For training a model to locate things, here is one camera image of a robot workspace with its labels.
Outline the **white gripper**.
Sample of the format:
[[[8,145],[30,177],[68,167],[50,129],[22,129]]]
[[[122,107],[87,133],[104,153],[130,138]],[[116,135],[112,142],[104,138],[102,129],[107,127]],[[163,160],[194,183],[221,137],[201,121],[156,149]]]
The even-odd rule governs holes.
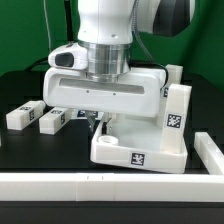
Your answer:
[[[108,112],[103,116],[102,133],[110,134],[119,120],[117,114],[155,117],[165,79],[162,69],[134,67],[116,82],[98,82],[89,80],[83,71],[50,68],[44,78],[43,99],[52,107],[88,110],[91,132],[96,122],[91,113]]]

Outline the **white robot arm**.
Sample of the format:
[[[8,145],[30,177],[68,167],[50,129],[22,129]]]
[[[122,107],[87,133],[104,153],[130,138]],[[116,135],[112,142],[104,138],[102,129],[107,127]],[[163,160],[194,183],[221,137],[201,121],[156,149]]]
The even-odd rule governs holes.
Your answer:
[[[48,56],[43,99],[52,107],[153,118],[166,68],[130,61],[141,32],[174,37],[193,18],[195,0],[78,0],[76,43]]]

